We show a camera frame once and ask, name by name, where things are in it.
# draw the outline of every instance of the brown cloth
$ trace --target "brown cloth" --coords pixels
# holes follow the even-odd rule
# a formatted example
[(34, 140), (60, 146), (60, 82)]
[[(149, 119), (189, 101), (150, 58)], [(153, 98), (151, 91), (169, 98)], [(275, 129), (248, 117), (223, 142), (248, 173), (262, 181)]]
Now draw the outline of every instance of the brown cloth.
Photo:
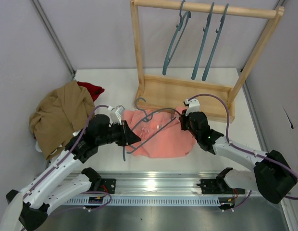
[(46, 159), (60, 154), (72, 133), (84, 127), (94, 108), (88, 90), (75, 80), (53, 90), (40, 102), (29, 118), (29, 128)]

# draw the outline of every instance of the wooden rack post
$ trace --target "wooden rack post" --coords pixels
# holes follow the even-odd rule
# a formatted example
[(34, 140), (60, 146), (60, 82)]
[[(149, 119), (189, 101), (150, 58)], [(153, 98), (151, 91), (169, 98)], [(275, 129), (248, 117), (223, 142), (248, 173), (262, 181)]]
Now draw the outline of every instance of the wooden rack post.
[[(256, 61), (260, 57), (271, 35), (275, 31), (280, 19), (284, 14), (284, 8), (277, 7), (275, 10), (266, 10), (236, 6), (228, 7), (226, 13), (227, 15), (269, 19), (254, 50), (248, 58), (248, 61), (243, 68), (238, 81), (232, 88), (229, 86), (200, 83), (197, 81), (178, 80), (164, 78), (163, 76), (146, 75), (143, 69), (138, 6), (179, 10), (181, 2), (172, 0), (130, 0), (130, 4), (139, 81), (136, 98), (142, 96), (147, 100), (146, 103), (139, 102), (139, 106), (151, 110), (163, 107), (176, 107), (183, 100), (189, 98), (193, 94), (195, 95), (206, 92), (220, 97), (224, 102), (227, 103), (228, 109), (230, 111), (230, 121), (232, 122), (234, 120), (234, 99), (243, 86), (249, 73), (253, 69)], [(224, 5), (214, 5), (213, 13), (223, 14), (225, 7), (226, 6)], [(209, 13), (210, 9), (211, 4), (194, 2), (185, 2), (182, 8), (184, 11), (204, 13)], [(172, 98), (168, 97), (168, 95), (172, 95), (173, 91), (177, 92), (177, 94), (172, 96)], [(226, 113), (223, 106), (216, 100), (208, 98), (209, 97), (204, 97), (204, 99), (199, 99), (202, 111), (206, 113), (208, 119), (226, 121)]]

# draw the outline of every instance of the white backdrop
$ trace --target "white backdrop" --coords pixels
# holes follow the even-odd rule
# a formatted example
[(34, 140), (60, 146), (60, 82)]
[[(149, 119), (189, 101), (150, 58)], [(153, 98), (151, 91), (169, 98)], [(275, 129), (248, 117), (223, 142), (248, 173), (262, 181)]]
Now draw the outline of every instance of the white backdrop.
[[(298, 173), (298, 0), (286, 4), (285, 14), (247, 84), (269, 150), (282, 153)], [(298, 184), (292, 193), (298, 196)], [(292, 205), (298, 220), (298, 201)]]
[(5, 196), (46, 166), (28, 119), (51, 90), (71, 80), (29, 0), (0, 0), (0, 220)]
[[(209, 0), (199, 2), (211, 3)], [(129, 0), (40, 0), (74, 69), (136, 67)], [(215, 4), (273, 9), (277, 0), (218, 0)], [(193, 13), (169, 67), (194, 67), (207, 13)], [(179, 11), (140, 7), (145, 67), (162, 67)], [(203, 51), (204, 67), (220, 25), (214, 14)], [(242, 68), (266, 20), (226, 16), (212, 67)]]

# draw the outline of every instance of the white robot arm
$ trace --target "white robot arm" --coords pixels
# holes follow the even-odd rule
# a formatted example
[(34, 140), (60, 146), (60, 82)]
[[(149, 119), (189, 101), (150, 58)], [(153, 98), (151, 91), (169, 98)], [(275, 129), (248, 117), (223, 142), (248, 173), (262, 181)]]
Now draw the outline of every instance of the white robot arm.
[[(210, 128), (206, 115), (199, 111), (198, 100), (186, 100), (184, 103), (188, 109), (180, 116), (181, 130), (190, 131), (203, 150), (224, 156), (249, 169), (223, 170), (216, 179), (212, 179), (219, 192), (235, 188), (259, 191), (265, 199), (277, 204), (296, 185), (298, 179), (286, 170), (290, 167), (281, 153), (275, 150), (270, 153), (257, 151), (229, 140), (227, 134), (224, 136)], [(204, 184), (198, 186), (206, 189)]]
[(124, 108), (117, 106), (109, 110), (113, 124), (110, 124), (108, 116), (95, 115), (89, 121), (85, 134), (80, 132), (73, 137), (56, 161), (37, 179), (20, 191), (11, 190), (6, 195), (8, 203), (15, 202), (14, 198), (22, 195), (23, 207), (18, 218), (27, 231), (36, 230), (52, 211), (70, 198), (86, 191), (97, 191), (101, 176), (92, 168), (85, 168), (74, 180), (60, 187), (58, 185), (96, 154), (99, 146), (113, 142), (127, 146), (140, 141), (127, 122), (121, 120)]
[[(276, 204), (297, 183), (297, 178), (291, 173), (259, 157), (267, 156), (289, 167), (279, 152), (255, 151), (239, 143), (231, 142), (227, 136), (210, 128), (205, 114), (199, 111), (198, 100), (187, 100), (185, 105), (189, 108), (180, 115), (181, 130), (190, 131), (203, 150), (229, 158), (249, 169), (249, 171), (237, 171), (226, 168), (215, 179), (212, 179), (221, 194), (228, 189), (250, 189), (259, 191), (264, 198)], [(126, 121), (121, 120), (124, 109), (121, 107), (109, 109), (113, 120), (112, 125), (110, 125), (108, 116), (94, 116), (86, 128), (85, 135), (81, 139), (78, 136), (72, 138), (52, 166), (20, 192), (11, 190), (7, 194), (6, 198), (9, 203), (15, 202), (16, 198), (22, 199), (23, 208), (17, 217), (27, 231), (37, 229), (52, 211), (70, 198), (88, 190), (97, 190), (101, 177), (91, 168), (84, 169), (74, 180), (63, 186), (57, 186), (74, 169), (96, 154), (99, 146), (112, 142), (119, 146), (127, 146), (140, 141), (140, 138), (130, 130)], [(198, 186), (203, 190), (206, 187), (202, 184)]]

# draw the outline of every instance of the metal frame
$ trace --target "metal frame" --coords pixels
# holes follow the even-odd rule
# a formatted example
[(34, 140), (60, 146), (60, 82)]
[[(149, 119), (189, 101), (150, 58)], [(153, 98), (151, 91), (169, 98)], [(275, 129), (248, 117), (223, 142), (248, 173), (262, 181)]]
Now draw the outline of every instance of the metal frame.
[[(74, 179), (79, 173), (80, 171), (71, 173), (62, 184)], [(225, 194), (203, 195), (201, 188), (196, 185), (201, 179), (214, 179), (219, 173), (219, 171), (200, 173), (99, 171), (102, 178), (116, 179), (115, 196), (229, 197)]]
[(277, 3), (277, 6), (285, 6), (287, 4), (288, 0), (279, 0)]
[(43, 26), (45, 27), (45, 29), (47, 30), (48, 35), (50, 36), (58, 54), (60, 55), (60, 57), (62, 58), (65, 66), (67, 67), (67, 69), (69, 70), (72, 78), (74, 78), (76, 71), (73, 69), (72, 64), (66, 54), (66, 52), (63, 49), (63, 46), (61, 44), (61, 42), (59, 41), (47, 15), (45, 14), (39, 0), (30, 0), (38, 17), (40, 18)]

